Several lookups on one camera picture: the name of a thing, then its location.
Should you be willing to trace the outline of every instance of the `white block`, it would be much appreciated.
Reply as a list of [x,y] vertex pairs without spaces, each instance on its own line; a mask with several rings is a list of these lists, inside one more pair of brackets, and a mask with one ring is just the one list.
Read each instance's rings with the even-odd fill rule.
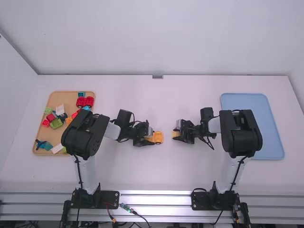
[[61,145],[61,143],[59,143],[58,145],[54,146],[51,151],[53,152],[53,154],[58,153],[59,151],[61,151],[63,149],[63,145]]
[[62,105],[56,107],[56,115],[62,115],[65,113],[65,107]]

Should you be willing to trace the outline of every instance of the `wooden tray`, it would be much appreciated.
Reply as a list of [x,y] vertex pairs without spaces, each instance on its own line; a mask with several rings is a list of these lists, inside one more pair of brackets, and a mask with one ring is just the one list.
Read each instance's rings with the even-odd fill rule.
[[[95,93],[92,91],[85,91],[85,96],[86,97],[91,96],[95,99]],[[77,98],[78,98],[78,91],[55,91],[50,94],[46,107],[49,107],[52,110],[56,110],[56,106],[64,104],[65,112],[67,116],[71,116],[79,109],[76,106]],[[41,110],[41,113],[43,114],[41,123],[44,119],[47,118],[47,114],[44,114],[43,112],[44,110]],[[53,154],[51,150],[46,151],[45,149],[41,149],[41,148],[39,148],[36,151],[37,143],[35,142],[36,139],[41,141],[48,141],[55,147],[57,144],[60,143],[62,133],[66,128],[67,128],[66,122],[63,123],[62,127],[59,127],[55,130],[52,129],[50,126],[44,127],[40,125],[37,136],[34,139],[33,153],[35,155],[53,155],[53,156],[67,155],[62,151],[58,152],[57,154]]]

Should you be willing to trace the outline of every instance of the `teal block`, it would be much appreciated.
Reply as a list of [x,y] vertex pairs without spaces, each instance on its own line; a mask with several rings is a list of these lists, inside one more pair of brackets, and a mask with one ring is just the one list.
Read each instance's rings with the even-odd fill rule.
[[85,92],[78,92],[78,97],[81,97],[81,96],[85,97],[86,93]]
[[91,110],[91,109],[89,108],[89,106],[85,106],[85,107],[83,107],[82,109],[85,109],[85,110],[88,110],[88,111]]
[[36,139],[37,145],[36,145],[36,151],[41,148],[45,149],[46,151],[49,151],[50,149],[53,148],[52,144],[50,144],[48,141],[40,141]]

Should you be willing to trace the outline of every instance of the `metal frame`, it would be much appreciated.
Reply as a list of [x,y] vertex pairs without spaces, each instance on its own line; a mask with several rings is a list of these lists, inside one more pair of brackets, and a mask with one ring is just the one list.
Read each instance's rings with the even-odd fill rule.
[[[149,222],[214,222],[219,211],[193,211],[191,191],[119,191],[123,202],[145,216]],[[65,200],[71,192],[0,192],[0,220],[60,220]],[[240,195],[248,204],[252,223],[304,224],[304,196]],[[76,220],[77,209],[68,219]],[[142,219],[119,208],[111,210],[117,221]],[[110,221],[105,209],[81,209],[79,220]],[[232,223],[224,211],[220,223]]]

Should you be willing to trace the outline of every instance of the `cable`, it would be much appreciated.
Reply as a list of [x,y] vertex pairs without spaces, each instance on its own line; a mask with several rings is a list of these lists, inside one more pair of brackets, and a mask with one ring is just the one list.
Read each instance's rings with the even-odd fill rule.
[[[245,156],[244,158],[242,158],[242,159],[239,161],[238,166],[237,166],[237,172],[236,172],[236,175],[234,176],[234,179],[233,179],[233,181],[232,181],[232,183],[231,183],[231,187],[230,187],[230,190],[229,190],[229,191],[231,191],[232,188],[233,188],[233,186],[236,184],[236,179],[237,179],[237,177],[238,177],[239,169],[240,169],[241,165],[244,163],[244,160],[245,160],[246,158],[247,158],[247,156]],[[217,218],[217,220],[215,221],[215,223],[211,223],[211,225],[214,226],[214,225],[218,222],[218,220],[219,220],[220,216],[222,215],[222,213],[223,213],[223,210],[222,210],[222,211],[220,212],[220,214],[218,215],[218,218]]]
[[22,226],[15,227],[15,228],[27,227],[27,226],[29,226],[29,225],[30,225],[30,223],[27,223],[27,224],[24,224],[24,225],[22,225]]
[[141,215],[139,215],[135,210],[132,212],[132,214],[134,214],[134,215],[137,215],[137,216],[139,216],[139,217],[141,217],[143,220],[145,220],[146,221],[146,223],[148,224],[148,228],[150,228],[151,226],[150,226],[150,224],[148,223],[148,221],[143,217],[143,216],[141,216]]
[[202,142],[204,142],[205,144],[207,144],[211,149],[214,150],[214,147],[213,147],[213,145],[212,145],[212,143],[211,143],[211,141],[209,139],[209,136],[207,136],[208,142],[203,137],[199,137],[199,140],[201,140]]
[[[76,161],[75,161],[75,163],[77,163],[77,170],[78,170],[78,177],[79,177],[79,184],[80,184],[80,188],[81,188],[81,190],[83,189],[82,187],[82,180],[81,180],[81,175],[80,175],[80,167],[79,167],[79,159],[78,159],[78,157],[75,155],[75,154],[73,154],[73,156],[75,157],[75,159],[76,159]],[[76,223],[78,224],[79,222],[78,222],[78,219],[79,219],[79,212],[80,212],[80,205],[81,205],[81,193],[79,194],[79,196],[80,196],[80,201],[79,201],[79,206],[78,206],[78,211],[77,211],[77,219],[76,219]]]
[[135,222],[134,222],[134,223],[132,223],[132,225],[131,225],[131,226],[129,226],[128,228],[131,228],[132,226],[134,226],[134,224],[135,224]]
[[141,217],[143,220],[145,220],[146,223],[148,224],[148,226],[151,227],[150,224],[148,223],[148,221],[147,221],[143,216],[141,216],[141,215],[139,215],[139,214],[137,214],[137,215],[138,215],[139,217]]
[[239,161],[239,164],[237,166],[237,172],[236,172],[236,175],[234,176],[234,179],[233,179],[233,182],[231,183],[231,187],[230,187],[230,190],[232,190],[233,186],[236,184],[236,179],[238,177],[238,172],[239,172],[239,169],[241,168],[241,164],[244,163],[244,160],[247,158],[247,156],[245,156],[244,158],[242,158],[240,161]]
[[128,141],[129,139],[126,139],[126,140],[124,140],[124,141],[118,141],[119,143],[124,143],[124,142],[126,142],[126,141]]
[[29,222],[30,222],[30,224],[31,224],[32,226],[34,226],[35,228],[39,228],[39,226],[37,225],[37,224],[38,224],[38,222],[37,222],[37,224],[35,224],[35,221],[34,221],[34,222],[29,221]]
[[218,222],[218,220],[219,220],[219,218],[220,218],[220,216],[222,215],[222,213],[223,213],[223,210],[220,212],[220,214],[218,215],[218,218],[217,218],[217,220],[215,221],[215,223],[211,223],[211,225],[215,225],[215,224],[217,224],[217,222]]
[[[193,189],[191,195],[192,195],[196,190],[202,190],[202,191],[207,192],[206,189],[203,189],[203,188],[196,188],[196,189]],[[195,201],[197,201],[198,203],[202,204],[202,203],[198,200],[198,198],[196,198],[195,194],[193,194],[193,197],[194,197],[194,200],[195,200]]]
[[[137,225],[139,228],[142,228],[140,225],[138,225],[136,222],[134,223],[135,225]],[[150,226],[149,226],[150,227]]]

